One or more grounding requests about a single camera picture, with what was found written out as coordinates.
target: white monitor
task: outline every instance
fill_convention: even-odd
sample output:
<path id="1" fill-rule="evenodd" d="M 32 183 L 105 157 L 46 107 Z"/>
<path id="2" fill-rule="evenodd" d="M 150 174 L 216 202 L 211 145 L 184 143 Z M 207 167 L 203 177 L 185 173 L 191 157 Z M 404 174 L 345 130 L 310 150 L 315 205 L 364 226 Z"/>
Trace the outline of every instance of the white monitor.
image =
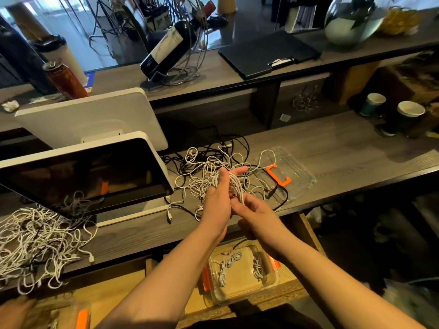
<path id="1" fill-rule="evenodd" d="M 146 133 L 156 151 L 168 147 L 141 88 L 25 108 L 15 120 L 52 149 L 130 132 Z"/>
<path id="2" fill-rule="evenodd" d="M 0 184 L 68 218 L 113 212 L 101 225 L 166 210 L 163 198 L 173 193 L 143 132 L 0 161 Z M 162 206 L 146 213 L 152 199 Z"/>

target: monitor screen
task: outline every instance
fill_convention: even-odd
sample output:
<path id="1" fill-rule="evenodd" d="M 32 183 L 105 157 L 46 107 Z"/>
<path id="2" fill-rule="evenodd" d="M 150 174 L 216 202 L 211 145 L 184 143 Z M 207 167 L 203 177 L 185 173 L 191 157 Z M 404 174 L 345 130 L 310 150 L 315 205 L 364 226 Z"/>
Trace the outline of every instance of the monitor screen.
<path id="1" fill-rule="evenodd" d="M 142 138 L 4 167 L 0 184 L 65 217 L 94 215 L 173 193 Z"/>

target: red beverage can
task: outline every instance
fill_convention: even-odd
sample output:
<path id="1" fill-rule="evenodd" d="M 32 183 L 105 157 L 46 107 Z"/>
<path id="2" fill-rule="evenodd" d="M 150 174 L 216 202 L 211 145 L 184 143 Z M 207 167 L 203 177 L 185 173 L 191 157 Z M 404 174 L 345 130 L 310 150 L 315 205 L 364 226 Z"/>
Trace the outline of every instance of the red beverage can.
<path id="1" fill-rule="evenodd" d="M 78 78 L 60 59 L 46 62 L 43 65 L 43 70 L 66 98 L 78 99 L 88 96 Z"/>

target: blurred hand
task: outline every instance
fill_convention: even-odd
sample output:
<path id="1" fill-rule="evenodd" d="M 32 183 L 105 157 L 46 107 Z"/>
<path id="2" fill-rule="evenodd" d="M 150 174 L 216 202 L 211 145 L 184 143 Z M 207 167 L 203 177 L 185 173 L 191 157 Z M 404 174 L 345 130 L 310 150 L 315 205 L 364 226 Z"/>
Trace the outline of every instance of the blurred hand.
<path id="1" fill-rule="evenodd" d="M 245 237 L 249 240 L 257 239 L 271 257 L 279 260 L 282 243 L 292 233 L 270 206 L 249 193 L 244 193 L 244 204 L 238 199 L 231 199 L 230 204 L 233 212 L 243 218 L 238 221 L 238 226 Z"/>
<path id="2" fill-rule="evenodd" d="M 248 169 L 247 166 L 238 167 L 230 173 L 238 176 L 247 172 Z M 227 224 L 231 217 L 229 185 L 229 171 L 222 167 L 219 169 L 217 188 L 210 187 L 207 190 L 200 222 L 200 226 L 214 232 L 219 241 L 226 235 Z"/>
<path id="3" fill-rule="evenodd" d="M 35 304 L 35 300 L 28 300 L 26 296 L 9 300 L 0 306 L 1 328 L 20 329 L 27 313 Z"/>

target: monitor stand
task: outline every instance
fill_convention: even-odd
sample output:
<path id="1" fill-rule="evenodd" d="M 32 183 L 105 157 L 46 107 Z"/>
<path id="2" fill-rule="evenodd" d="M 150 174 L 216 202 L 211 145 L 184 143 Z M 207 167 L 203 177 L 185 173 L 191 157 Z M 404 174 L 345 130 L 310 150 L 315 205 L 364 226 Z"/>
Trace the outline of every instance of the monitor stand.
<path id="1" fill-rule="evenodd" d="M 121 221 L 127 221 L 129 219 L 154 214 L 156 212 L 165 211 L 168 208 L 168 204 L 165 198 L 152 199 L 147 202 L 133 204 L 127 207 L 103 212 L 96 215 L 96 226 L 102 227 Z"/>

